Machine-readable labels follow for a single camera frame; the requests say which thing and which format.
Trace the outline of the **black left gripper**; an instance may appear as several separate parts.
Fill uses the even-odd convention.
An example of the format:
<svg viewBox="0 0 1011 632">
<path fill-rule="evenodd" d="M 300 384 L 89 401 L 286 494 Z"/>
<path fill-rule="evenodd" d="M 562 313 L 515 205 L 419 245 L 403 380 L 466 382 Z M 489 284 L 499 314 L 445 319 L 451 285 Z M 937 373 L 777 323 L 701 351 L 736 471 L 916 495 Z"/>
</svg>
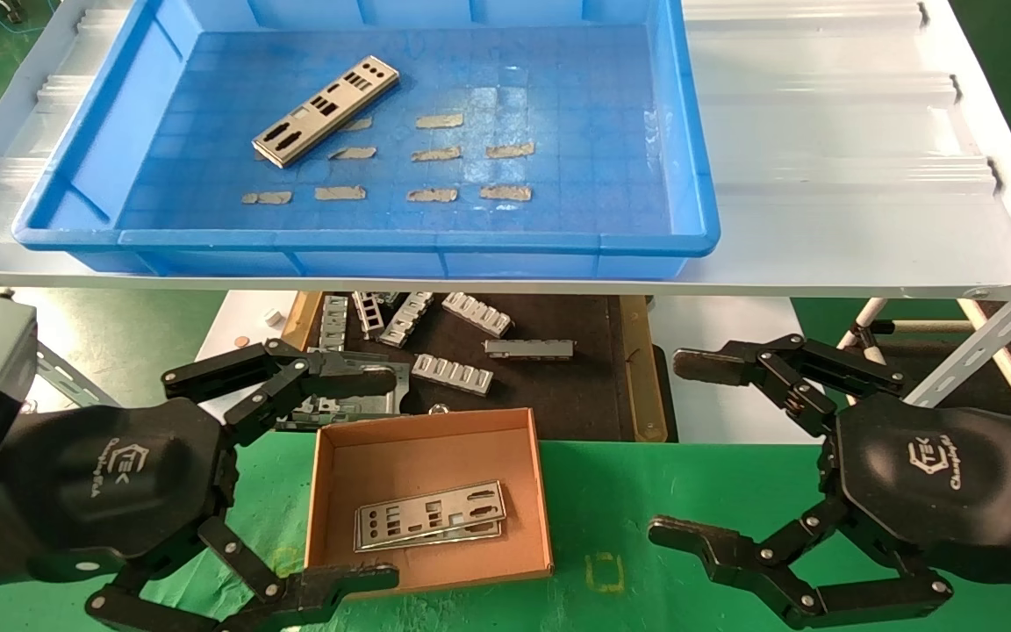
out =
<svg viewBox="0 0 1011 632">
<path fill-rule="evenodd" d="M 284 631 L 332 620 L 350 593 L 398 585 L 392 564 L 277 576 L 220 519 L 236 461 L 220 421 L 186 399 L 20 416 L 0 445 L 0 585 L 117 573 L 84 605 L 116 631 Z M 220 621 L 141 597 L 202 549 L 252 592 L 236 613 Z"/>
</svg>

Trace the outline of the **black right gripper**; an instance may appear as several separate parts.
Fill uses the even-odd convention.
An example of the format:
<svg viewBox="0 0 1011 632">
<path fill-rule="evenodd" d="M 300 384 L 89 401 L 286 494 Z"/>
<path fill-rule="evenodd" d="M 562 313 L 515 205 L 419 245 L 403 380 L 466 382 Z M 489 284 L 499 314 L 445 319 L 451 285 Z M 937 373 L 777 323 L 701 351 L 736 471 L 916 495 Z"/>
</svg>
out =
<svg viewBox="0 0 1011 632">
<path fill-rule="evenodd" d="M 879 393 L 839 413 L 823 460 L 842 531 L 875 563 L 1011 585 L 1011 416 Z"/>
</svg>

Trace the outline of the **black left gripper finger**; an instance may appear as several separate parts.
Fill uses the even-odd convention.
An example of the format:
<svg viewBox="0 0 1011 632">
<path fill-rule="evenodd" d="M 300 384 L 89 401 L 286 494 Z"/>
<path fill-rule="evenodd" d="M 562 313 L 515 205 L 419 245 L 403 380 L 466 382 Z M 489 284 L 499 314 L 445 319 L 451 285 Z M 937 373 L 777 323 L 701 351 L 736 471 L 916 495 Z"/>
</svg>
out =
<svg viewBox="0 0 1011 632">
<path fill-rule="evenodd" d="M 387 369 L 353 367 L 340 352 L 305 353 L 268 339 L 168 370 L 161 383 L 168 399 L 198 404 L 253 387 L 222 416 L 233 443 L 248 447 L 310 397 L 380 396 L 396 388 L 397 378 Z"/>
</svg>

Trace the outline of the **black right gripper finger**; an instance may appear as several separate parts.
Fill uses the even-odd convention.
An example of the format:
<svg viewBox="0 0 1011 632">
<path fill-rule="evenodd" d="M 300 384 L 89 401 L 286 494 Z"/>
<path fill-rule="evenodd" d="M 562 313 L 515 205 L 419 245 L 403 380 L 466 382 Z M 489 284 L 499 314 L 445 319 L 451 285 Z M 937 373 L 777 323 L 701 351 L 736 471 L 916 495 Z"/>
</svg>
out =
<svg viewBox="0 0 1011 632">
<path fill-rule="evenodd" d="M 875 393 L 901 395 L 903 377 L 846 349 L 790 334 L 774 341 L 727 341 L 718 351 L 679 348 L 675 375 L 699 383 L 754 385 L 808 435 L 834 432 L 837 407 L 818 385 L 866 399 Z"/>
<path fill-rule="evenodd" d="M 762 542 L 734 529 L 657 515 L 651 543 L 697 556 L 707 579 L 753 593 L 791 629 L 849 627 L 876 621 L 922 619 L 954 595 L 919 557 L 883 545 L 881 563 L 893 578 L 810 585 L 792 564 L 853 521 L 846 501 L 823 500 Z"/>
</svg>

